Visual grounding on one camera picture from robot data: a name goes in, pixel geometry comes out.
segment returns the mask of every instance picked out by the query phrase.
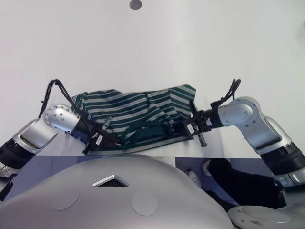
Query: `white background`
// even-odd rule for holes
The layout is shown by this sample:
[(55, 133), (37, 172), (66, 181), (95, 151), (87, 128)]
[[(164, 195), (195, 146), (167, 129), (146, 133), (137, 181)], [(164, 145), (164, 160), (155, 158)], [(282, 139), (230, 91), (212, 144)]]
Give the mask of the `white background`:
[[(71, 95), (117, 89), (161, 90), (187, 83), (198, 108), (224, 96), (257, 99), (305, 150), (304, 0), (0, 1), (0, 142), (39, 113), (48, 82)], [(65, 102), (55, 88), (51, 103)], [(258, 157), (235, 127), (147, 151), (154, 156)], [(64, 137), (42, 155), (81, 155)]]

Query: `cable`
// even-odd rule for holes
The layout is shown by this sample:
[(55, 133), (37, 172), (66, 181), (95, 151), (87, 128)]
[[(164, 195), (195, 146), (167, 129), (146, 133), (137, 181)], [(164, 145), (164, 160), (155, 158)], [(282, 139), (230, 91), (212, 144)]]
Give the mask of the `cable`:
[(86, 125), (86, 128), (88, 129), (88, 132), (89, 132), (89, 138), (90, 139), (89, 139), (88, 142), (90, 142), (91, 139), (92, 139), (92, 132), (89, 128), (88, 119), (84, 116), (84, 113), (79, 108), (76, 107), (75, 103), (71, 99), (71, 97), (70, 97), (69, 93), (67, 92), (66, 88), (63, 86), (61, 81), (58, 80), (58, 79), (50, 81), (50, 83), (47, 87), (47, 91), (46, 91), (44, 100), (42, 101), (42, 106), (41, 106), (41, 110), (40, 110), (38, 118), (40, 118), (42, 116), (43, 112), (45, 111), (45, 109), (47, 107), (47, 104), (48, 104), (48, 101), (49, 101), (49, 98), (50, 98), (50, 94), (51, 94), (51, 90), (52, 90), (52, 87), (53, 87), (54, 84), (59, 87), (63, 96), (69, 101), (69, 103), (72, 105), (72, 108), (74, 108), (79, 113), (81, 119), (84, 121), (84, 123)]
[(238, 89), (240, 83), (241, 83), (241, 79), (238, 79), (238, 80), (233, 79), (230, 89), (229, 89), (228, 93), (225, 95), (225, 97), (222, 97), (220, 100), (218, 100), (214, 103), (211, 103), (212, 112), (210, 113), (210, 115), (208, 117), (204, 118), (204, 120), (203, 120), (204, 123), (208, 120), (208, 118), (210, 118), (214, 114), (214, 112), (216, 112), (218, 110), (218, 108), (220, 107), (221, 104), (226, 102), (231, 97), (233, 100), (235, 99), (235, 92)]

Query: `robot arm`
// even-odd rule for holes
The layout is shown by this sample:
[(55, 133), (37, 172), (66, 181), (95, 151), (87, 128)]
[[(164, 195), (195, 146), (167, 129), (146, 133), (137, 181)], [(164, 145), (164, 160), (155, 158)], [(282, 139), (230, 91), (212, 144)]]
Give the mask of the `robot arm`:
[(195, 112), (184, 123), (189, 136), (222, 126), (235, 125), (284, 187), (305, 184), (305, 156), (288, 134), (251, 97), (240, 97), (228, 105)]
[(13, 138), (0, 147), (0, 200), (11, 189), (12, 179), (23, 166), (43, 150), (58, 134), (64, 130), (92, 147), (114, 147), (117, 140), (105, 131), (105, 128), (87, 120), (90, 133), (83, 119), (64, 104), (55, 104), (46, 109), (37, 118), (26, 124)]

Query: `green fabric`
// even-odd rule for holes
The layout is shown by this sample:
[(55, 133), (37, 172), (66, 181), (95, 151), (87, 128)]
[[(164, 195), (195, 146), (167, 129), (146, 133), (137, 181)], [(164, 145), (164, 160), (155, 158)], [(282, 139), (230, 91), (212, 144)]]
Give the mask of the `green fabric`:
[(123, 143), (115, 149), (90, 152), (92, 155), (132, 153), (190, 139), (174, 131), (176, 123), (190, 118), (189, 101), (196, 90), (182, 85), (161, 91), (121, 93), (116, 90), (84, 92), (72, 99), (88, 118), (103, 125), (113, 119), (107, 132)]

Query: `garment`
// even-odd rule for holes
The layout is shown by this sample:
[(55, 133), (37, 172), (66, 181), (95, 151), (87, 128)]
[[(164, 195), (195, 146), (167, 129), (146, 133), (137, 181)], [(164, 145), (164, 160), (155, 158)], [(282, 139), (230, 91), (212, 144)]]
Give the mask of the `garment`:
[[(226, 159), (212, 159), (209, 172), (239, 205), (282, 208), (286, 206), (282, 187), (271, 177), (249, 174), (233, 169)], [(221, 200), (215, 193), (207, 191), (226, 211), (234, 205)]]
[(104, 125), (111, 116), (107, 132), (122, 145), (89, 154), (132, 153), (189, 140), (181, 123), (191, 117), (189, 101), (196, 90), (189, 85), (161, 91), (121, 93), (116, 90), (84, 92), (72, 99), (91, 121)]

